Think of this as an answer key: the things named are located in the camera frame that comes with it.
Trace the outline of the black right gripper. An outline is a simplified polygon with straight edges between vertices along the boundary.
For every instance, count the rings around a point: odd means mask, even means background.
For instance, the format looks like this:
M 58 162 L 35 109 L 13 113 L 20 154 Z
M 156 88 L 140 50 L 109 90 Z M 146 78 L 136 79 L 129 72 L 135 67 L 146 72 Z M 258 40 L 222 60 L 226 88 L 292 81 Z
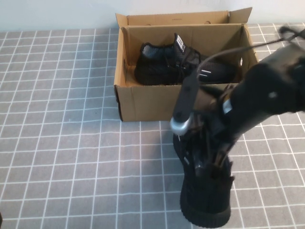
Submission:
M 209 111 L 209 140 L 212 147 L 212 178 L 231 176 L 228 153 L 237 139 L 260 123 L 260 101 L 254 83 L 227 85 L 223 90 L 212 88 L 215 101 Z M 195 175 L 202 177 L 208 156 L 205 135 L 192 137 L 192 157 Z

